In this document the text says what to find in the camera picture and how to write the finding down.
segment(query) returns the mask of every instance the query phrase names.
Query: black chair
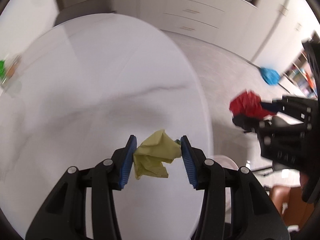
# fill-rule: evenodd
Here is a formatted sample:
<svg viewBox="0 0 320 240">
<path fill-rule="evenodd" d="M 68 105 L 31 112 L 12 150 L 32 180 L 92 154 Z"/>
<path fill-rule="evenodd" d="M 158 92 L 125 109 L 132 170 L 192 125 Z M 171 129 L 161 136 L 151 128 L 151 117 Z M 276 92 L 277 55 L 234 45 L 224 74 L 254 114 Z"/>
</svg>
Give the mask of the black chair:
<svg viewBox="0 0 320 240">
<path fill-rule="evenodd" d="M 114 13 L 112 0 L 86 0 L 64 8 L 57 16 L 54 26 L 68 20 L 97 13 Z"/>
<path fill-rule="evenodd" d="M 289 124 L 285 120 L 283 120 L 281 117 L 279 117 L 277 115 L 274 115 L 272 117 L 272 125 L 271 126 L 286 127 L 288 125 Z M 274 173 L 275 171 L 282 171 L 284 169 L 290 169 L 290 168 L 285 165 L 282 165 L 280 163 L 272 162 L 272 166 L 268 166 L 268 167 L 257 169 L 257 170 L 252 170 L 252 172 L 256 172 L 258 175 L 261 175 L 258 172 L 271 170 L 267 173 L 262 174 L 262 176 L 265 177 L 265 176 L 268 176 L 268 175 Z"/>
</svg>

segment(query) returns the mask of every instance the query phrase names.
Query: white wall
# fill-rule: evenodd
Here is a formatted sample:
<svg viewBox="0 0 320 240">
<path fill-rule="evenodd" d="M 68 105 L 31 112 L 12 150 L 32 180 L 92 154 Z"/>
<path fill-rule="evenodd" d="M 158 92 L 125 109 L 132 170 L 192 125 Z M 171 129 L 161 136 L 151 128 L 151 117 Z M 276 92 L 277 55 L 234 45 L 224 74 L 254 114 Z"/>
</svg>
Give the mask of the white wall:
<svg viewBox="0 0 320 240">
<path fill-rule="evenodd" d="M 269 34 L 285 0 L 259 0 L 257 9 L 249 17 L 248 25 L 233 52 L 251 61 Z"/>
<path fill-rule="evenodd" d="M 320 34 L 320 24 L 306 0 L 289 0 L 287 8 L 286 16 L 282 17 L 270 40 L 253 62 L 279 73 L 285 71 L 303 49 L 301 41 L 310 38 L 314 30 Z"/>
<path fill-rule="evenodd" d="M 0 15 L 0 59 L 23 52 L 52 28 L 57 14 L 55 0 L 10 0 Z"/>
</svg>

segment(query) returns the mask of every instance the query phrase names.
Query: yellow cloth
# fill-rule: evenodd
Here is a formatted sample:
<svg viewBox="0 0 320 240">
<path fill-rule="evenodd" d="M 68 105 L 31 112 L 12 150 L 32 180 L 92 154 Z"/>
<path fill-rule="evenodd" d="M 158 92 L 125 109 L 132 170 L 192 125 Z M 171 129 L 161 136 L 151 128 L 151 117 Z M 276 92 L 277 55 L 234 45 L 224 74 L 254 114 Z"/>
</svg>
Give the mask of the yellow cloth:
<svg viewBox="0 0 320 240">
<path fill-rule="evenodd" d="M 167 169 L 162 162 L 172 163 L 181 157 L 181 146 L 173 141 L 164 129 L 156 131 L 141 143 L 133 154 L 136 179 L 142 175 L 167 178 Z"/>
</svg>

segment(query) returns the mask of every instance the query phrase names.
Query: brown leather chair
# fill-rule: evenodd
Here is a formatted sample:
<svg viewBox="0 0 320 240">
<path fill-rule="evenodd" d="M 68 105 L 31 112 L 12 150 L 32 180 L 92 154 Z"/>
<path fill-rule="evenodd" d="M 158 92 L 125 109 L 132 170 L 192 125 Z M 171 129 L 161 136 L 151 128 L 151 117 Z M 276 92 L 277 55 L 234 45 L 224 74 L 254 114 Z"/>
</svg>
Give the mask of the brown leather chair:
<svg viewBox="0 0 320 240">
<path fill-rule="evenodd" d="M 270 198 L 280 213 L 286 226 L 298 225 L 301 229 L 313 212 L 313 204 L 307 204 L 301 199 L 300 187 L 275 185 L 270 190 Z M 283 211 L 283 204 L 288 207 Z"/>
</svg>

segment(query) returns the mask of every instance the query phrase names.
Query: round table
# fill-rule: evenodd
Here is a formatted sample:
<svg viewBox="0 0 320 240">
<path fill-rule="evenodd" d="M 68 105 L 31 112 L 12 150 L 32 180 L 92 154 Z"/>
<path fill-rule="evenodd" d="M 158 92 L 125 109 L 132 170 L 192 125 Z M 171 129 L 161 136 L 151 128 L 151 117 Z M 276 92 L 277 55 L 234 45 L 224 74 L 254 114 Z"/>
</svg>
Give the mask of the round table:
<svg viewBox="0 0 320 240">
<path fill-rule="evenodd" d="M 69 166 L 94 167 L 164 128 L 213 155 L 204 93 L 190 63 L 160 30 L 117 14 L 85 16 L 39 37 L 0 99 L 0 206 L 21 236 Z M 169 178 L 134 178 L 115 191 L 123 240 L 186 240 L 202 191 L 182 158 Z"/>
</svg>

